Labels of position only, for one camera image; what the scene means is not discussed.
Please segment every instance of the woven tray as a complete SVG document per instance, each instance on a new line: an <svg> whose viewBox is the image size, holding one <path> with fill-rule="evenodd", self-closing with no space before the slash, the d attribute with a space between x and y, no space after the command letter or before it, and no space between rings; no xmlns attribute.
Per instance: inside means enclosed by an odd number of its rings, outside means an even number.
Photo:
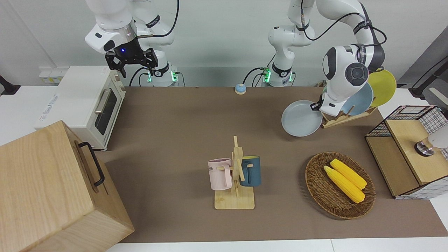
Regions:
<svg viewBox="0 0 448 252"><path fill-rule="evenodd" d="M366 180L367 186L362 190L366 197L361 203L356 204L345 195L323 169L324 165L330 166L330 162L335 158ZM312 157L306 165L305 181L317 204L325 211L342 219L355 219L366 215L375 202L375 187L369 174L356 161L337 152L323 152Z"/></svg>

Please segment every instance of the oven door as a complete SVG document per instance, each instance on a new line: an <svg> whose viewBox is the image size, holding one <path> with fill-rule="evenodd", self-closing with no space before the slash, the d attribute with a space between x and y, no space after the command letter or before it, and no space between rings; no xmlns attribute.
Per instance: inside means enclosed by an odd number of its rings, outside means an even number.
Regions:
<svg viewBox="0 0 448 252"><path fill-rule="evenodd" d="M98 147L95 146L95 148L106 148L121 103L122 97L116 86L110 81L109 86L103 90L98 106L94 111L95 122L92 126L92 131L96 139L100 140L102 145Z"/></svg>

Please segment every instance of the yellow plate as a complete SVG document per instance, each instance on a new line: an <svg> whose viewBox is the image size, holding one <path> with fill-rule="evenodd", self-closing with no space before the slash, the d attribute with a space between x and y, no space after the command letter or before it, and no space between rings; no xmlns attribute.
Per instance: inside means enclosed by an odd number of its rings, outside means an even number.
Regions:
<svg viewBox="0 0 448 252"><path fill-rule="evenodd" d="M377 73L371 73L367 82L373 90L375 100L372 107L378 107L388 102L395 94L396 80L391 72L383 70Z"/></svg>

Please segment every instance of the wooden cabinet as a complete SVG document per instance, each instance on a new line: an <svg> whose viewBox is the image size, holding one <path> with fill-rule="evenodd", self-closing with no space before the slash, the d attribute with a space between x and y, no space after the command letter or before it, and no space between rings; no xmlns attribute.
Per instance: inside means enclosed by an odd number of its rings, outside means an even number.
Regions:
<svg viewBox="0 0 448 252"><path fill-rule="evenodd" d="M0 252L103 252L134 231L106 166L80 143L60 121L0 146Z"/></svg>
<svg viewBox="0 0 448 252"><path fill-rule="evenodd" d="M367 136L389 190L398 199L432 198L448 192L448 162L442 153L419 155L414 145L428 137L417 120L386 120L391 136Z"/></svg>

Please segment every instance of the yellow corn cob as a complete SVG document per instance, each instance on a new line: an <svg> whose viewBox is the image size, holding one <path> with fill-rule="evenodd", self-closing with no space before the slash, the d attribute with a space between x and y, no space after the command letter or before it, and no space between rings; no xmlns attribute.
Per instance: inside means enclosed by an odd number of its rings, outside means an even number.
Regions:
<svg viewBox="0 0 448 252"><path fill-rule="evenodd" d="M367 182L361 178L354 170L352 170L350 167L348 167L346 164L341 162L339 159L333 159L333 161L330 162L332 167L337 170L340 174L342 174L344 177L346 177L353 185L358 187L359 189L364 189L367 185Z"/></svg>
<svg viewBox="0 0 448 252"><path fill-rule="evenodd" d="M328 177L347 195L354 203L359 203L366 197L364 193L353 185L348 179L346 179L337 170L328 166L323 167L327 172Z"/></svg>

